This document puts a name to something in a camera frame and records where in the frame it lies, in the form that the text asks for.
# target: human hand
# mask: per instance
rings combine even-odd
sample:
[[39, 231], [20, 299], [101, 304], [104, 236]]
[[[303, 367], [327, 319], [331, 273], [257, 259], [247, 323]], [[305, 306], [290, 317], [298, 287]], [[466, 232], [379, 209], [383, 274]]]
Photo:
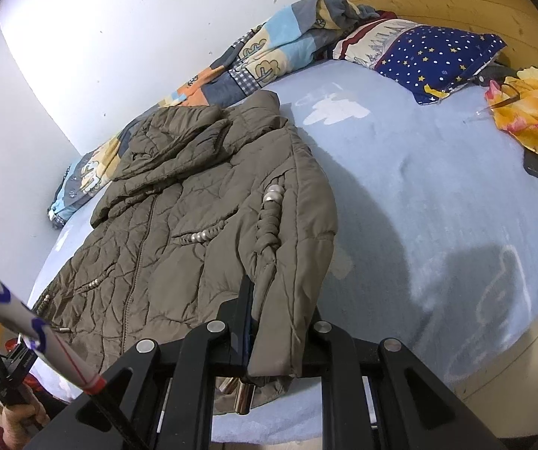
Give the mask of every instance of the human hand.
[[30, 441], [31, 437], [25, 431], [22, 422], [27, 423], [32, 417], [43, 427], [50, 422], [42, 403], [36, 399], [31, 389], [28, 393], [30, 404], [16, 404], [3, 409], [3, 441], [9, 450], [22, 450]]

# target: finger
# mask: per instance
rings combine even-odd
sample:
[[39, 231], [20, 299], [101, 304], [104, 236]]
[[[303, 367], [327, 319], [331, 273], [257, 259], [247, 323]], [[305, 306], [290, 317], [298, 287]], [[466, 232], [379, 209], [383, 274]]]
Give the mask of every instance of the finger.
[[43, 427], [45, 427], [46, 425], [49, 424], [50, 422], [50, 418], [48, 418], [48, 415], [46, 414], [46, 412], [44, 411], [44, 408], [42, 408], [42, 411], [38, 411], [37, 414], [36, 414], [36, 421], [42, 425]]
[[35, 414], [36, 408], [31, 406], [31, 404], [16, 404], [15, 406], [6, 407], [3, 410], [3, 417], [10, 424], [17, 424]]
[[21, 386], [21, 394], [23, 397], [27, 398], [27, 404], [32, 404], [34, 407], [36, 407], [39, 403], [38, 399], [34, 395], [34, 392], [31, 390], [31, 387], [25, 383]]

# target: metal bolt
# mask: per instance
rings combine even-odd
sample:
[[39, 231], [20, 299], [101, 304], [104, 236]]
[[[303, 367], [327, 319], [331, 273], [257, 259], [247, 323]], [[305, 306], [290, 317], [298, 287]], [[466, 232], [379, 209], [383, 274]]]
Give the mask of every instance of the metal bolt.
[[209, 321], [207, 324], [207, 330], [211, 333], [219, 333], [225, 329], [225, 323], [221, 320]]
[[138, 350], [139, 353], [148, 353], [149, 351], [153, 350], [153, 348], [154, 341], [152, 341], [150, 338], [140, 340], [138, 345], [136, 345], [136, 350]]
[[327, 333], [331, 331], [331, 323], [328, 323], [327, 321], [317, 321], [313, 328], [315, 328], [315, 331], [318, 333]]
[[388, 351], [399, 351], [402, 348], [402, 343], [396, 338], [387, 338], [384, 340], [384, 348]]

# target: metal rod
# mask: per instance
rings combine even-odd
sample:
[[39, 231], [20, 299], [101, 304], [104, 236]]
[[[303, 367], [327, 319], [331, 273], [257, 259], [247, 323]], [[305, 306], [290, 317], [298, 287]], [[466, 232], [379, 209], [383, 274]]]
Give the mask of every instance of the metal rod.
[[219, 392], [222, 394], [232, 394], [235, 388], [238, 387], [238, 380], [240, 379], [237, 377], [226, 377], [219, 386]]
[[238, 394], [235, 397], [235, 412], [238, 415], [247, 415], [250, 413], [250, 406], [252, 406], [252, 397], [255, 395], [255, 385], [247, 384], [240, 381], [238, 385]]

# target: stain on sheet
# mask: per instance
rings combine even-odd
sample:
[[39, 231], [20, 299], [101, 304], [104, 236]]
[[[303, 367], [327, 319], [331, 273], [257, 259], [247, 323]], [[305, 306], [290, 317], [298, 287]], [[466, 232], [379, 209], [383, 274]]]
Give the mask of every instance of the stain on sheet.
[[336, 93], [332, 93], [313, 105], [313, 111], [307, 116], [303, 124], [323, 122], [325, 125], [333, 125], [348, 118], [364, 118], [369, 110], [356, 101], [348, 98], [338, 99]]

